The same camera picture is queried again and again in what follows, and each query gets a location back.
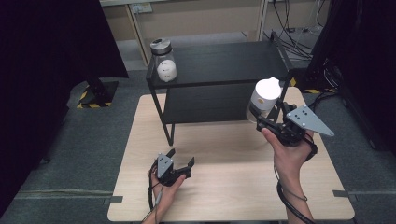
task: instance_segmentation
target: black cable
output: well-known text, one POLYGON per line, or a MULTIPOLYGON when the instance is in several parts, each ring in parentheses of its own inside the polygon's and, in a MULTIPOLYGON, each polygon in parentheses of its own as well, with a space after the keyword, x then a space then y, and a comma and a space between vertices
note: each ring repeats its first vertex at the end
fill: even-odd
POLYGON ((151 211, 154 208, 154 206, 152 204, 152 189, 154 189, 154 187, 160 183, 160 182, 158 182, 154 187, 152 186, 151 175, 152 175, 152 172, 156 166, 157 166, 157 160, 155 160, 154 163, 152 163, 152 165, 148 171, 148 205, 149 205, 149 208, 151 211))
POLYGON ((303 138, 303 140, 311 147, 311 152, 308 154, 308 156, 306 157, 305 161, 309 161, 311 160, 316 154, 318 154, 318 147, 314 142, 314 139, 312 138, 311 135, 309 135, 308 133, 305 133, 306 136, 309 137, 309 139, 307 138, 303 138))
POLYGON ((336 67, 325 66, 323 69, 323 76, 324 76, 324 78, 326 78, 326 80, 329 82, 329 84, 337 90, 340 88, 340 86, 344 82, 344 78, 343 78, 341 72, 336 67))
POLYGON ((315 109, 316 107, 320 104, 321 101, 325 100, 325 99, 329 99, 331 97, 334 97, 336 95, 338 95, 338 92, 332 93, 332 94, 325 94, 326 92, 322 92, 316 99, 315 101, 310 104, 308 107, 312 109, 312 111, 315 113, 315 109))
POLYGON ((149 215, 152 213, 152 211, 154 210, 154 208, 156 208, 157 207, 157 205, 155 205, 152 209, 150 209, 149 210, 149 212, 148 212, 148 214, 142 219, 142 221, 141 222, 144 222, 144 221, 146 221, 146 219, 149 217, 149 215))
POLYGON ((318 25, 321 26, 321 27, 323 27, 323 25, 320 24, 320 22, 319 22, 319 14, 320 14, 320 11, 321 11, 321 9, 322 9, 322 7, 323 7, 324 1, 325 1, 325 0, 323 0, 322 4, 320 4, 319 10, 318 10, 318 14, 317 14, 317 23, 318 23, 318 25))
POLYGON ((267 33, 265 33, 265 31, 262 31, 262 33, 265 35, 265 37, 267 37, 268 40, 271 40, 271 38, 267 35, 267 33))
MULTIPOLYGON (((264 32, 263 34, 265 35, 265 37, 268 38, 268 40, 271 40, 271 38, 267 35, 267 33, 264 32)), ((300 56, 300 57, 304 58, 304 59, 296 59, 296 60, 308 60, 308 61, 311 60, 310 57, 307 57, 306 55, 303 55, 300 52, 295 51, 295 47, 292 44, 290 44, 282 39, 280 39, 280 41, 283 43, 282 46, 285 49, 285 51, 295 54, 296 56, 300 56)))
POLYGON ((275 9, 277 18, 279 20, 279 23, 280 23, 280 25, 282 27, 282 32, 280 33, 279 38, 282 36, 283 32, 285 32, 286 36, 289 38, 290 42, 292 43, 293 48, 299 52, 300 55, 298 55, 298 56, 311 59, 312 57, 310 56, 310 54, 308 52, 304 51, 303 49, 301 49, 298 46, 298 43, 291 37, 290 32, 288 32, 286 30, 287 27, 289 29, 290 1, 289 0, 285 1, 285 6, 286 6, 286 21, 285 21, 285 25, 282 23, 282 20, 280 19, 280 15, 279 15, 279 12, 277 11, 276 2, 275 1, 273 2, 273 5, 274 5, 274 9, 275 9))
POLYGON ((284 40, 281 40, 282 41, 282 43, 283 43, 283 47, 284 47, 284 49, 286 50, 286 51, 288 51, 288 52, 290 52, 290 53, 293 53, 293 54, 295 54, 295 55, 297 55, 297 56, 300 56, 300 57, 304 57, 304 58, 306 58, 306 59, 311 59, 311 56, 309 55, 309 54, 307 54, 306 52, 300 52, 299 50, 297 50, 297 48, 295 48, 295 46, 293 46, 292 44, 290 44, 290 43, 288 43, 288 42, 286 42, 286 41, 284 41, 284 40))
POLYGON ((308 46, 307 46, 307 45, 305 45, 305 44, 302 44, 302 43, 297 43, 295 40, 293 40, 293 41, 294 41, 296 44, 303 46, 304 48, 312 49, 311 47, 308 47, 308 46))
POLYGON ((285 195, 283 194, 282 191, 282 185, 280 184, 280 181, 277 182, 276 185, 276 189, 277 189, 277 194, 279 195, 280 200, 282 201, 283 204, 286 205, 286 207, 295 215, 297 216, 297 218, 299 218, 301 221, 303 221, 304 223, 308 223, 308 224, 315 224, 314 221, 312 221, 311 219, 309 219, 308 217, 304 216, 302 213, 300 213, 285 197, 285 195))
POLYGON ((291 61, 311 61, 310 59, 289 58, 291 61))

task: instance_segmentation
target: black shelf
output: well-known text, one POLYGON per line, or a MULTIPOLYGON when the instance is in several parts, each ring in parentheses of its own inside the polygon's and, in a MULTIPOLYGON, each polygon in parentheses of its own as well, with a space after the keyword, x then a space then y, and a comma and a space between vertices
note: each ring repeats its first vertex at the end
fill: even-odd
POLYGON ((177 78, 159 79, 151 59, 147 79, 154 89, 257 82, 288 75, 276 45, 271 41, 218 44, 174 49, 177 78))
POLYGON ((255 83, 169 89, 166 124, 246 119, 255 83))
POLYGON ((153 58, 146 75, 169 146, 176 124, 247 119, 258 81, 275 77, 288 86, 291 79, 291 63, 275 33, 269 41, 175 48, 174 58, 174 80, 159 79, 153 58), (160 89, 167 89, 163 111, 156 93, 160 89), (171 132, 167 124, 172 125, 171 132))

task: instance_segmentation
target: gray carpet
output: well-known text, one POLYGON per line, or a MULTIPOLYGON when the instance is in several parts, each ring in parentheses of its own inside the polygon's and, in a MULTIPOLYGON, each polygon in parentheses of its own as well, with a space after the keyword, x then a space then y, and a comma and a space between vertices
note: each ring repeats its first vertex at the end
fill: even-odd
MULTIPOLYGON (((34 170, 1 217, 8 223, 111 223, 106 200, 114 189, 138 99, 148 94, 146 71, 129 72, 111 107, 77 109, 86 84, 71 92, 70 110, 49 153, 50 163, 34 170), (71 189, 80 191, 70 194, 71 189), (43 191, 32 194, 28 190, 43 191)), ((114 79, 103 78, 103 81, 114 79)), ((308 103, 316 94, 304 94, 308 103)), ((374 151, 340 98, 323 101, 317 114, 335 132, 323 137, 345 189, 353 196, 358 223, 396 220, 396 158, 374 151)), ((344 222, 319 223, 354 223, 344 222)))

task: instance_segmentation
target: human hand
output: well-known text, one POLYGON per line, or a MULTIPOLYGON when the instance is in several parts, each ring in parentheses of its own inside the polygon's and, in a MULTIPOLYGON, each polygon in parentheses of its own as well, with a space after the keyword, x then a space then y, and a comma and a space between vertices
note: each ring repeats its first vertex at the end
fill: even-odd
MULTIPOLYGON (((262 129, 262 134, 274 149, 274 165, 282 181, 299 181, 300 169, 311 152, 311 146, 301 141, 296 147, 283 146, 277 137, 268 129, 262 129)), ((314 133, 306 131, 311 138, 314 133)))
POLYGON ((153 186, 153 192, 154 192, 154 197, 157 200, 160 192, 162 191, 162 196, 160 199, 159 204, 157 205, 158 212, 165 213, 172 205, 172 203, 175 200, 175 195, 177 193, 178 188, 181 186, 183 181, 186 179, 185 175, 181 175, 177 181, 171 186, 171 187, 166 187, 160 183, 158 180, 156 174, 157 168, 154 167, 152 170, 151 174, 148 171, 148 176, 151 177, 151 182, 153 186))
MULTIPOLYGON (((297 211, 306 218, 314 220, 300 184, 300 169, 311 153, 311 146, 302 140, 297 147, 285 147, 268 129, 262 129, 262 134, 274 149, 274 166, 279 174, 284 196, 297 211)), ((311 139, 314 135, 312 131, 306 131, 306 134, 309 134, 311 139)), ((289 208, 287 213, 289 223, 304 223, 289 208)))

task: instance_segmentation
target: glass jar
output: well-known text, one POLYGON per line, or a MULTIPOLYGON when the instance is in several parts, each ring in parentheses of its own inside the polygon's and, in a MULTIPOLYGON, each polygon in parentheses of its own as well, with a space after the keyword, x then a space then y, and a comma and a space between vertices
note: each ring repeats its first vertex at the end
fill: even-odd
POLYGON ((251 109, 256 111, 258 115, 267 118, 281 92, 279 80, 275 77, 262 79, 256 83, 254 92, 251 94, 247 105, 247 119, 253 123, 257 121, 257 118, 251 113, 251 109))
POLYGON ((150 43, 150 48, 160 80, 169 82, 175 79, 177 70, 171 41, 168 39, 156 39, 150 43))

